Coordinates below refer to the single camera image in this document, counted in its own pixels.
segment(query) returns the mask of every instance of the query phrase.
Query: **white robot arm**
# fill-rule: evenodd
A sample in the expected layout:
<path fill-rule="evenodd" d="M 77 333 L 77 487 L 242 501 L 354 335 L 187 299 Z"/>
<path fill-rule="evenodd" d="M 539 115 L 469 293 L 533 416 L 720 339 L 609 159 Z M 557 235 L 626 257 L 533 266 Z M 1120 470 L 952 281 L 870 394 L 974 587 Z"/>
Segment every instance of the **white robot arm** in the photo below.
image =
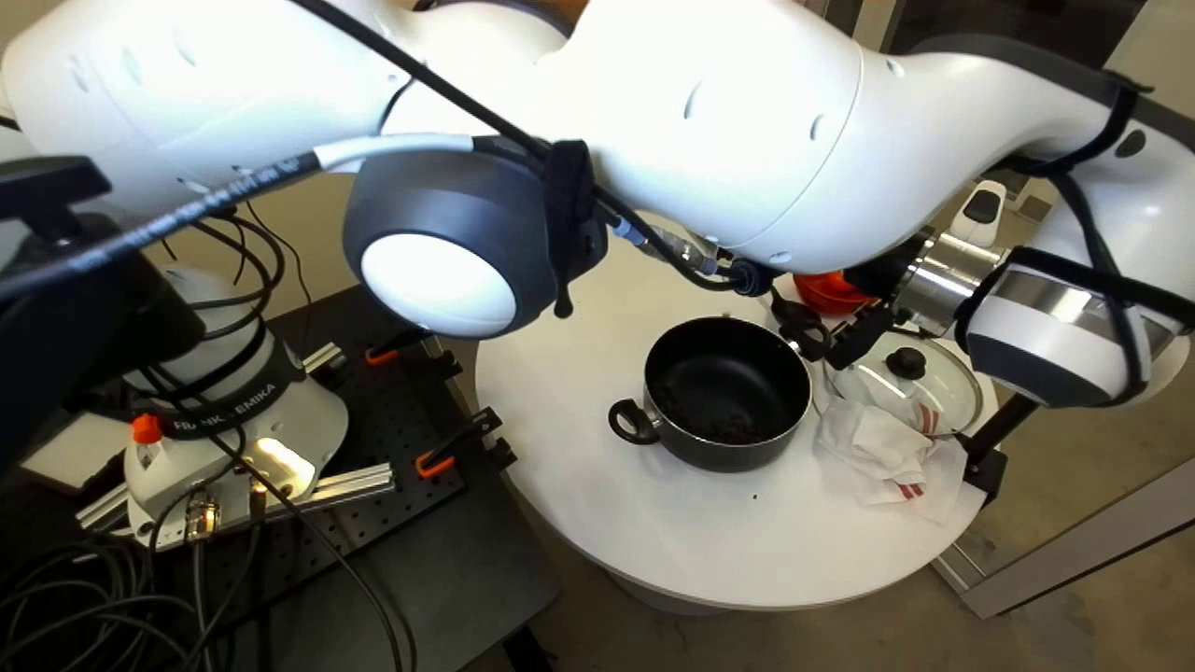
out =
<path fill-rule="evenodd" d="M 494 134 L 310 7 L 320 4 L 69 0 L 9 48 L 3 89 L 35 151 L 92 159 L 116 187 L 100 207 L 130 226 L 325 142 Z M 590 0 L 568 39 L 494 4 L 336 0 L 336 14 L 528 134 L 586 142 L 604 193 L 756 266 L 829 272 L 906 251 L 898 304 L 940 328 L 962 313 L 974 366 L 1042 404 L 1127 401 L 1190 324 L 1195 132 L 1149 101 L 1120 104 L 1120 121 L 1117 101 L 1135 98 L 1098 70 L 1006 40 L 881 58 L 789 0 Z M 920 238 L 946 200 L 1006 159 L 1061 161 L 1094 137 L 1109 142 L 1069 171 L 1092 218 L 1054 211 L 1028 244 L 1037 253 Z M 422 211 L 385 201 L 379 180 L 459 177 L 440 152 L 477 152 L 431 146 L 352 166 L 352 266 L 432 333 L 528 324 L 557 294 L 520 287 L 520 272 L 550 251 L 507 262 L 522 248 L 507 227 L 436 235 Z"/>

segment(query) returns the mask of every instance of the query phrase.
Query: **black pot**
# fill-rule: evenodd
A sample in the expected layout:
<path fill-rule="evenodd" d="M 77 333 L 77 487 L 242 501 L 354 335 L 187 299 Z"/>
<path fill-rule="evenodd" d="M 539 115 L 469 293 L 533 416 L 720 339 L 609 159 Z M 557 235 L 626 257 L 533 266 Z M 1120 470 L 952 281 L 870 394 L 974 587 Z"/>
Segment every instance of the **black pot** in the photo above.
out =
<path fill-rule="evenodd" d="M 641 404 L 611 404 L 609 429 L 706 470 L 756 470 L 789 450 L 808 404 L 812 379 L 782 335 L 698 318 L 650 347 Z"/>

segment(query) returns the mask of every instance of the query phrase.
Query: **pot handle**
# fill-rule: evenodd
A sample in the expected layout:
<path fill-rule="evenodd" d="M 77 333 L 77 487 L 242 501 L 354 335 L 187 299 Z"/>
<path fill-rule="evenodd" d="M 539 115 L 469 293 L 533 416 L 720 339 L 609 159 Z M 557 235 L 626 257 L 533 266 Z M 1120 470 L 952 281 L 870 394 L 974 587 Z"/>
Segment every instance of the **pot handle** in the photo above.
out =
<path fill-rule="evenodd" d="M 609 409 L 609 429 L 630 446 L 659 446 L 660 434 L 650 416 L 636 401 L 619 401 Z"/>

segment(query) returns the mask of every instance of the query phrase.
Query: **floor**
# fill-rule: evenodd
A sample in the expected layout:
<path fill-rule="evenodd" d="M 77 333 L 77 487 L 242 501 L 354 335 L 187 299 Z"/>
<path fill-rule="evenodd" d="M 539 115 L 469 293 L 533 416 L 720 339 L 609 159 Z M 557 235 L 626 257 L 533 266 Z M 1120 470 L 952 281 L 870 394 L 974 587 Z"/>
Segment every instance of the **floor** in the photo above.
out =
<path fill-rule="evenodd" d="M 1006 563 L 1148 478 L 1195 457 L 1195 371 L 1130 410 L 1046 410 L 1008 446 L 1008 482 L 962 546 Z M 1061 593 L 974 620 L 933 568 L 874 598 L 789 618 L 675 618 L 630 598 L 539 529 L 560 602 L 533 635 L 560 672 L 1179 672 L 1195 670 L 1195 534 L 1175 534 Z M 499 653 L 466 672 L 507 672 Z"/>

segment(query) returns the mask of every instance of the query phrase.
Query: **white tabletop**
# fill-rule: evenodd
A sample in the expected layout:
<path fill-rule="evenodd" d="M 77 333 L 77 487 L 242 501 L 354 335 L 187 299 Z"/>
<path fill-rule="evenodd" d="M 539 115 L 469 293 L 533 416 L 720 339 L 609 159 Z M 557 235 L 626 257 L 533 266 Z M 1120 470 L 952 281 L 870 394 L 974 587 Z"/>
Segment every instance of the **white tabletop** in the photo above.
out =
<path fill-rule="evenodd" d="M 789 454 L 746 475 L 713 475 L 665 450 L 611 437 L 604 410 L 640 401 L 650 345 L 686 318 L 771 324 L 767 304 L 711 294 L 611 244 L 576 287 L 576 318 L 477 350 L 477 404 L 503 419 L 532 510 L 619 579 L 711 608 L 812 608 L 874 593 L 940 556 L 979 516 L 984 495 L 946 487 L 920 505 L 859 505 L 832 475 L 808 410 Z"/>

